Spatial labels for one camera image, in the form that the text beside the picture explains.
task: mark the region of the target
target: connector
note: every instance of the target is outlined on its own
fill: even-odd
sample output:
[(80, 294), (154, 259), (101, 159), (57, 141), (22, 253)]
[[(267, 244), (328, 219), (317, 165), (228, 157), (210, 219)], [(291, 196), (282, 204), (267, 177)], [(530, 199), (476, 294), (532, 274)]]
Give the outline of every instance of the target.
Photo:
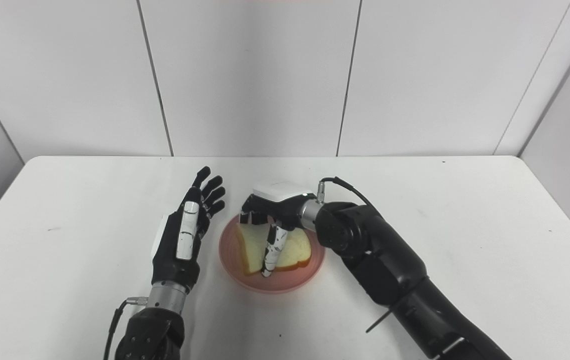
[(148, 304), (148, 297), (147, 296), (132, 296), (125, 299), (125, 303), (128, 305), (138, 305), (138, 306), (146, 306)]
[(318, 190), (316, 191), (316, 202), (323, 204), (325, 202), (325, 182), (320, 180), (318, 182)]

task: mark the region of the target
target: bread slice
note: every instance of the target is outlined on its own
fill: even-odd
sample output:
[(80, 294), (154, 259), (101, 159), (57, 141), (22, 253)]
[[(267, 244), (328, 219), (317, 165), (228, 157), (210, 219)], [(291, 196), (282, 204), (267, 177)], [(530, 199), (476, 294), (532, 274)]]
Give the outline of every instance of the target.
[[(268, 223), (262, 225), (236, 224), (235, 234), (241, 248), (241, 260), (245, 275), (252, 275), (261, 271), (269, 232), (270, 224)], [(306, 267), (310, 263), (311, 257), (312, 247), (308, 235), (300, 228), (296, 228), (287, 234), (285, 248), (278, 257), (274, 271), (291, 271)]]

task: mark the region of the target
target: white table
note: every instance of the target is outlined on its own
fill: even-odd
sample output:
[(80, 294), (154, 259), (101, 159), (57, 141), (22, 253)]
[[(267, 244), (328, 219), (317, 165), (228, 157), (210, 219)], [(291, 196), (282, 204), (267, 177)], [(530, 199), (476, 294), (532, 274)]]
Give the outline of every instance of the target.
[[(520, 159), (503, 156), (32, 159), (0, 201), (0, 359), (101, 358), (114, 308), (150, 291), (159, 220), (203, 165), (223, 175), (228, 207), (187, 297), (185, 359), (425, 358), (393, 317), (365, 334), (384, 309), (330, 251), (310, 283), (280, 295), (247, 291), (221, 266), (219, 235), (254, 182), (315, 189), (324, 176), (368, 196), (514, 360), (570, 359), (570, 221)], [(333, 185), (326, 199), (356, 200)]]

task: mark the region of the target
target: plate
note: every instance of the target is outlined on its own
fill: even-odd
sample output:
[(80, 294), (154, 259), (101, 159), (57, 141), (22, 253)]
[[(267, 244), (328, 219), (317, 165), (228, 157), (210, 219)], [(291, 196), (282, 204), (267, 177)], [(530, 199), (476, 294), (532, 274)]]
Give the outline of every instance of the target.
[(323, 264), (325, 248), (319, 244), (315, 232), (305, 230), (312, 248), (312, 257), (307, 266), (290, 271), (274, 271), (269, 277), (263, 277), (260, 273), (246, 275), (243, 272), (241, 246), (235, 231), (238, 222), (239, 217), (235, 216), (225, 226), (218, 243), (218, 255), (229, 276), (246, 289), (262, 294), (291, 292), (312, 280)]

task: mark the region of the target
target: cable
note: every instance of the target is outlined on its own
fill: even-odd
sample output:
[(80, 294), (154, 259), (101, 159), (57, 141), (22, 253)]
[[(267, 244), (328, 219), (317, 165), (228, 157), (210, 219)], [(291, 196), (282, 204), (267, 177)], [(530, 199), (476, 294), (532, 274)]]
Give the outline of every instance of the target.
[(363, 203), (365, 203), (365, 205), (368, 205), (368, 207), (372, 207), (377, 213), (380, 214), (379, 210), (376, 209), (376, 207), (374, 207), (374, 205), (372, 205), (372, 203), (365, 197), (365, 195), (363, 195), (360, 191), (356, 190), (355, 187), (353, 187), (349, 182), (343, 180), (342, 178), (335, 176), (335, 177), (324, 177), (321, 178), (321, 183), (324, 182), (331, 182), (334, 183), (342, 188), (347, 189), (348, 191), (353, 192), (354, 194), (356, 194), (356, 196), (358, 196), (358, 198), (360, 200), (363, 201)]
[(121, 315), (123, 315), (123, 309), (128, 301), (125, 300), (118, 306), (118, 309), (114, 310), (114, 316), (111, 318), (111, 324), (109, 324), (109, 333), (107, 333), (107, 343), (105, 344), (105, 354), (102, 356), (102, 360), (109, 360), (110, 348), (112, 347), (112, 339), (114, 339), (114, 333), (116, 332), (116, 326), (119, 324)]
[(123, 315), (123, 309), (125, 305), (136, 305), (136, 306), (146, 306), (148, 304), (147, 296), (132, 296), (128, 297), (118, 306), (118, 309), (114, 310), (114, 316), (111, 318), (111, 324), (109, 324), (109, 331), (107, 333), (107, 343), (105, 344), (105, 354), (102, 356), (102, 360), (109, 360), (110, 348), (112, 347), (112, 340), (114, 339), (114, 333), (116, 332), (116, 326), (119, 325), (119, 320), (121, 315)]

